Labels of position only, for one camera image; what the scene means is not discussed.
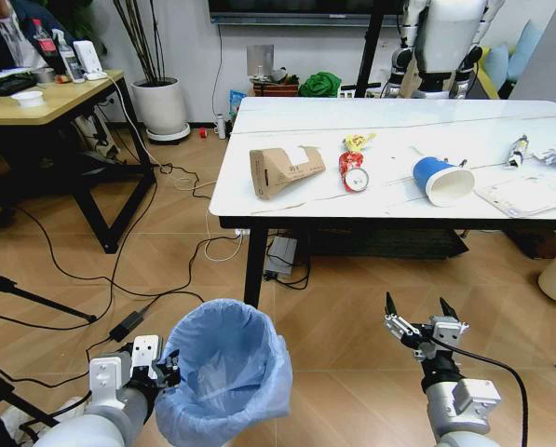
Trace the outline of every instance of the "white bowl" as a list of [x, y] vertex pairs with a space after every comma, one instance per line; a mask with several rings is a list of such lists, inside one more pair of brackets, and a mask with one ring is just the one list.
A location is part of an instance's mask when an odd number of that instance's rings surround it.
[[15, 93], [11, 98], [19, 102], [19, 107], [36, 107], [44, 104], [43, 95], [41, 91], [22, 91]]

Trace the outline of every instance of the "blue cup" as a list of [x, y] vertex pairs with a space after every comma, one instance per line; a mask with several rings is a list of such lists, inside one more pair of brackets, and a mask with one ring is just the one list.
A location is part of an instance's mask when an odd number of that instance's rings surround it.
[[438, 207], [453, 206], [468, 196], [475, 184], [474, 174], [468, 169], [450, 165], [434, 156], [419, 160], [414, 165], [413, 176], [431, 203]]

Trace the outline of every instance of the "red can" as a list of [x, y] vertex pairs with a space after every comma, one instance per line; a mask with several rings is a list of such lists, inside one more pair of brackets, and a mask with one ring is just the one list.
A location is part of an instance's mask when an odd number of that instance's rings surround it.
[[344, 152], [340, 155], [340, 174], [348, 193], [364, 191], [369, 184], [369, 174], [360, 167], [363, 159], [360, 152]]

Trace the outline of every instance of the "white wall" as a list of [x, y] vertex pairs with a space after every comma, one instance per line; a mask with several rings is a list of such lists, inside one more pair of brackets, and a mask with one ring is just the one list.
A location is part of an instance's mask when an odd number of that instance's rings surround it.
[[[210, 24], [208, 2], [155, 1], [166, 50], [167, 73], [179, 77], [183, 84], [188, 120], [209, 122], [213, 117], [211, 92], [219, 64], [220, 43], [217, 26]], [[483, 43], [515, 43], [528, 19], [533, 18], [544, 27], [555, 6], [556, 0], [507, 0]], [[125, 70], [128, 82], [142, 78], [139, 62], [113, 2], [96, 0], [91, 9], [94, 29], [109, 49], [102, 64]], [[148, 2], [142, 0], [142, 12], [147, 10]], [[285, 66], [291, 74], [299, 75], [302, 82], [318, 71], [329, 71], [345, 83], [354, 83], [364, 48], [364, 32], [359, 28], [223, 26], [224, 64], [215, 95], [216, 112], [227, 113], [230, 88], [247, 91], [251, 86], [246, 71], [247, 45], [274, 44], [275, 65]], [[372, 82], [385, 84], [391, 53], [397, 45], [397, 31], [383, 29]], [[118, 110], [112, 116], [122, 119]]]
[[511, 93], [511, 99], [556, 102], [556, 12]]

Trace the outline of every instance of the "blue trash bag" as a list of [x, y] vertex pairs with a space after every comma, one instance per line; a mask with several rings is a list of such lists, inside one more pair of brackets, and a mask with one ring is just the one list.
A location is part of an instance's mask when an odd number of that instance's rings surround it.
[[292, 364], [271, 319], [235, 300], [207, 302], [170, 333], [181, 383], [157, 397], [157, 427], [180, 447], [219, 447], [246, 427], [290, 412]]

